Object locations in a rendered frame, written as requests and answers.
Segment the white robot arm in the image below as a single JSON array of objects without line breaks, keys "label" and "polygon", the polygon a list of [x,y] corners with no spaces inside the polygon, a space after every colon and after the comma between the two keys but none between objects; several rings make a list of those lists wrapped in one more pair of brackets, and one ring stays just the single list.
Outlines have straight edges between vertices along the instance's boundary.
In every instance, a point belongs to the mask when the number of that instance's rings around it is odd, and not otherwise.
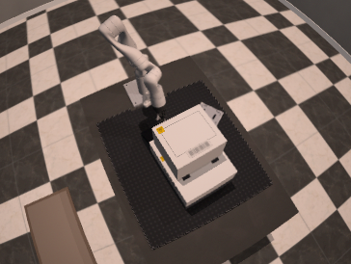
[{"label": "white robot arm", "polygon": [[[162,86],[157,84],[162,76],[161,70],[149,61],[148,55],[142,54],[137,49],[135,41],[128,34],[122,21],[116,15],[112,15],[98,27],[98,31],[123,54],[132,67],[136,68],[135,77],[139,93],[148,94],[144,107],[147,108],[149,105],[155,108],[164,106],[166,103],[165,95]],[[119,35],[118,41],[115,40],[117,35]],[[144,68],[146,69],[144,70]]]}]

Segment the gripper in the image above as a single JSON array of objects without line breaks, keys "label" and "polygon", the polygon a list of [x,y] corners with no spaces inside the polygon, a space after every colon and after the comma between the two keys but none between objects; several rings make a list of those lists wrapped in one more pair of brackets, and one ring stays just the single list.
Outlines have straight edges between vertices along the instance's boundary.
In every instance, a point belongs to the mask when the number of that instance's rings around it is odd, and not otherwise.
[{"label": "gripper", "polygon": [[164,122],[165,121],[165,116],[166,116],[166,108],[167,108],[167,104],[165,103],[164,106],[159,107],[159,108],[155,108],[153,107],[153,110],[156,112],[157,118],[155,120],[157,121],[161,121]]}]

